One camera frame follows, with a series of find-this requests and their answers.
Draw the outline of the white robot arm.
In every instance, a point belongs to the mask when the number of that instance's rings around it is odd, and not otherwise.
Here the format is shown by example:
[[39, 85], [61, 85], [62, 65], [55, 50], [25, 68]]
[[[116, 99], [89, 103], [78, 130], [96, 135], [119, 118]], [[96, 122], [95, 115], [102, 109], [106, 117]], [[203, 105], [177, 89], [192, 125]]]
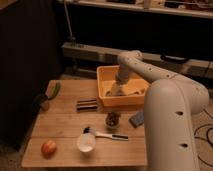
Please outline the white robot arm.
[[118, 54], [116, 84], [138, 74], [149, 83], [144, 97], [148, 171], [200, 171], [192, 116], [209, 104], [207, 88], [182, 74], [143, 61], [138, 50]]

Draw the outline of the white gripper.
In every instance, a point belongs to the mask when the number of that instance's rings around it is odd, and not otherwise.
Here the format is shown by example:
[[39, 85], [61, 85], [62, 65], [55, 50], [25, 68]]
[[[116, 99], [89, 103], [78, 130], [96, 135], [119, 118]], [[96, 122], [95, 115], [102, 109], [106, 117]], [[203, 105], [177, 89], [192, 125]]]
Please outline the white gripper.
[[129, 81], [130, 72], [128, 70], [119, 69], [116, 73], [116, 83], [112, 85], [111, 95], [112, 96], [124, 96], [125, 93], [121, 85], [126, 84]]

